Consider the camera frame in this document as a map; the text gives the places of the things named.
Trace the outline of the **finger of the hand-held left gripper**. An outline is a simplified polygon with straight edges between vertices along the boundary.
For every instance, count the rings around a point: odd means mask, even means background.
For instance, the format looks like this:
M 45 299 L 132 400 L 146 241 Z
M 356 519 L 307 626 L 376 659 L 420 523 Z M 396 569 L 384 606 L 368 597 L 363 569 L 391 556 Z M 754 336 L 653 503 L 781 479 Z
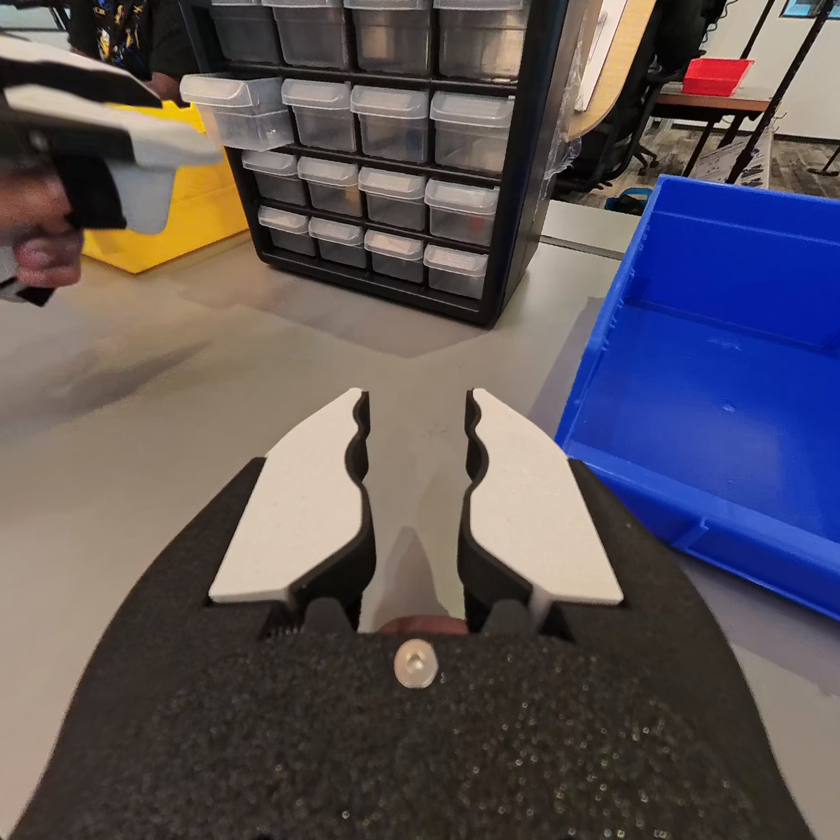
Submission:
M 178 169 L 221 161 L 221 150 L 192 126 L 160 119 L 131 108 L 115 108 L 51 88 L 12 88 L 6 92 L 12 112 L 29 123 L 62 120 L 102 137 L 116 130 L 130 140 L 133 162 L 143 169 Z
M 50 45 L 1 37 L 2 90 L 37 86 L 94 102 L 160 109 L 161 99 L 128 71 Z

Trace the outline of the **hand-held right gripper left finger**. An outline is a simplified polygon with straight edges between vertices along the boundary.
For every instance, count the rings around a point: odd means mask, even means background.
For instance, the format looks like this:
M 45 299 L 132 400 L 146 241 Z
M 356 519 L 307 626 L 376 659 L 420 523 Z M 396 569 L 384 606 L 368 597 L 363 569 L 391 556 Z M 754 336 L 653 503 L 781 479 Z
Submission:
M 214 605 L 282 605 L 297 625 L 322 599 L 352 627 L 376 567 L 364 478 L 370 396 L 352 387 L 286 433 L 263 458 L 208 590 Z

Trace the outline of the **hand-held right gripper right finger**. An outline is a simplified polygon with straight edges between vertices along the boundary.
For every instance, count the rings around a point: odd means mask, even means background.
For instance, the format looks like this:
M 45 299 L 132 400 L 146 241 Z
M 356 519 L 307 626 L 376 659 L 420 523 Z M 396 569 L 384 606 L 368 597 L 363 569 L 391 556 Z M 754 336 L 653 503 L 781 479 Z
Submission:
M 616 607 L 624 593 L 553 439 L 485 388 L 467 392 L 457 570 L 467 613 L 524 607 L 541 629 L 561 604 Z

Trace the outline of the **yellow plastic bin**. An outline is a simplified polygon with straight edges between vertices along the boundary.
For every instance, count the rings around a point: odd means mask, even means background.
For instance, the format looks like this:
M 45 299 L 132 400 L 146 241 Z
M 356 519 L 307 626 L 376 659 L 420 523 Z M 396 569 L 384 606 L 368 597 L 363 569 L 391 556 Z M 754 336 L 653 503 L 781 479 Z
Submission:
M 83 255 L 138 275 L 249 230 L 233 174 L 222 156 L 178 171 L 112 171 L 127 218 L 124 229 L 85 233 Z

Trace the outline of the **clear plastic drawer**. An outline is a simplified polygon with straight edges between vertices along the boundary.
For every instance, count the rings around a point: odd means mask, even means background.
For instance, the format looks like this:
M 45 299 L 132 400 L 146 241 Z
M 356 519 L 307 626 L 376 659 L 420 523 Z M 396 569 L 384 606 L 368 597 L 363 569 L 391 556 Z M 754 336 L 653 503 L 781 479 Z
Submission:
M 296 142 L 282 79 L 237 79 L 215 74 L 184 76 L 180 92 L 199 111 L 217 144 L 241 151 L 273 151 Z

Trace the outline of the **blue plastic bin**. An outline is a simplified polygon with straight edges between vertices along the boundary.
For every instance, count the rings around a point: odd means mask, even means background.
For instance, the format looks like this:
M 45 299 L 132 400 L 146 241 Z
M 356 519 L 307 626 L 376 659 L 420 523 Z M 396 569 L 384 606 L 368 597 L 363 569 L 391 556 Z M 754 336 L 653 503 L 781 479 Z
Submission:
M 839 617 L 839 204 L 662 175 L 556 443 L 671 548 Z

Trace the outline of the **person's left hand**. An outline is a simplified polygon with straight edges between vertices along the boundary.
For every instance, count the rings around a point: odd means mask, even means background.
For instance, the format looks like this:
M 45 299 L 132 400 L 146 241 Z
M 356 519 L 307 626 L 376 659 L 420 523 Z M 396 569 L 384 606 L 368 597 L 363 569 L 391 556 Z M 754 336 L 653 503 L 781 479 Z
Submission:
M 57 289 L 81 278 L 83 233 L 68 222 L 71 206 L 50 172 L 1 174 L 1 230 L 27 286 Z

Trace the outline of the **blue bag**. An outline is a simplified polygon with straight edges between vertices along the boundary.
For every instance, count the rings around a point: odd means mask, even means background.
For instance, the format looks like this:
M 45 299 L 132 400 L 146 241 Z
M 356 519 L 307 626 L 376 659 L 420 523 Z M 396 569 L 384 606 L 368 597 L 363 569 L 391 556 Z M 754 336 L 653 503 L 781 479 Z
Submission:
M 651 187 L 628 187 L 616 196 L 607 198 L 604 209 L 608 212 L 641 217 L 644 215 L 652 193 Z

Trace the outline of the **black office chair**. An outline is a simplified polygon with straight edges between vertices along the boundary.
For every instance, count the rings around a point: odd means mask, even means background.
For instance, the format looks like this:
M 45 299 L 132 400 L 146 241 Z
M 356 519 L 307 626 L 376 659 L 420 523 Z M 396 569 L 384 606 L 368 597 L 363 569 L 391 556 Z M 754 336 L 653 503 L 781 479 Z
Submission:
M 629 162 L 631 141 L 642 122 L 650 89 L 648 74 L 654 65 L 654 41 L 645 36 L 612 109 L 583 136 L 572 165 L 555 176 L 554 200 L 561 201 L 573 193 L 589 193 L 609 186 L 621 164 Z

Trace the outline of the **clear tape strip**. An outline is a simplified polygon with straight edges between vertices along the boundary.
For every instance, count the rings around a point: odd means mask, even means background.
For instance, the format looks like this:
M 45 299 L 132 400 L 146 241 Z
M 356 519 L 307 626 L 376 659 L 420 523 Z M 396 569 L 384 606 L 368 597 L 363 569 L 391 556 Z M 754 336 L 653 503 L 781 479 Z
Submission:
M 571 124 L 585 71 L 583 49 L 578 45 L 570 65 L 559 116 L 555 125 L 545 175 L 552 178 L 571 167 L 581 150 L 581 141 L 571 137 Z

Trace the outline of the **crumpled printed paper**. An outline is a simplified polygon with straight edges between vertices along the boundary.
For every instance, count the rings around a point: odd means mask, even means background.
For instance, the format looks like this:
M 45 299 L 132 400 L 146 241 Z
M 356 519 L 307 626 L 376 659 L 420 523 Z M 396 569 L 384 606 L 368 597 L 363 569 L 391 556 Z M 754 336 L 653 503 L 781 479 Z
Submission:
M 751 152 L 750 161 L 744 166 L 735 184 L 765 190 L 770 188 L 773 138 L 774 132 L 771 129 L 761 134 Z M 690 176 L 703 182 L 726 183 L 748 141 L 747 136 L 739 137 L 720 149 L 704 153 Z

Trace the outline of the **dark work table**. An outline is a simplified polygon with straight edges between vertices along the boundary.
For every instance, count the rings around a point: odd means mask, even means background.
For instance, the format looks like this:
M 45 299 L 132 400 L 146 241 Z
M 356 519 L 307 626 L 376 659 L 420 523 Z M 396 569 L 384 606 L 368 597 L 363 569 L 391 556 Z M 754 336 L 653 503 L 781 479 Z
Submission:
M 765 91 L 758 93 L 746 90 L 736 91 L 730 97 L 699 96 L 684 92 L 664 92 L 658 95 L 652 118 L 658 120 L 696 121 L 706 125 L 700 134 L 695 149 L 682 175 L 688 177 L 694 170 L 705 150 L 715 126 L 724 118 L 731 117 L 729 126 L 721 136 L 718 150 L 735 141 L 745 120 L 762 117 L 771 102 Z

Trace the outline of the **red plastic bin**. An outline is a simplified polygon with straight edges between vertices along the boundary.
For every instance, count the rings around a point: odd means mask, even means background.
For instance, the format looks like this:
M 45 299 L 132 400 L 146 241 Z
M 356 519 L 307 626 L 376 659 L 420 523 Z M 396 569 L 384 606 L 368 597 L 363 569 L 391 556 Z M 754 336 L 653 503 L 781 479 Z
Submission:
M 693 59 L 683 77 L 681 92 L 692 97 L 729 98 L 741 86 L 753 59 Z

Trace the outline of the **black tripod stand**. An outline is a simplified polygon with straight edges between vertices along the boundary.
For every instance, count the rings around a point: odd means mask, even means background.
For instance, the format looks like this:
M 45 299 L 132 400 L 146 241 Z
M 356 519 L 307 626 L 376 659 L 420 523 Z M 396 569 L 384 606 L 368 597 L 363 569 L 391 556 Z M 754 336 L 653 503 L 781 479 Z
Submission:
M 794 54 L 793 60 L 784 72 L 778 87 L 773 92 L 773 96 L 771 97 L 768 106 L 763 111 L 756 128 L 752 131 L 743 150 L 739 153 L 737 159 L 733 163 L 733 166 L 726 178 L 726 184 L 736 184 L 741 173 L 743 173 L 743 171 L 752 164 L 753 153 L 756 150 L 759 141 L 762 139 L 769 126 L 771 126 L 782 100 L 784 99 L 784 95 L 790 88 L 799 69 L 804 64 L 805 59 L 808 57 L 819 34 L 821 34 L 824 26 L 830 19 L 836 5 L 837 1 L 809 3 L 810 11 L 806 18 L 811 19 L 813 22 L 801 42 L 801 45 Z

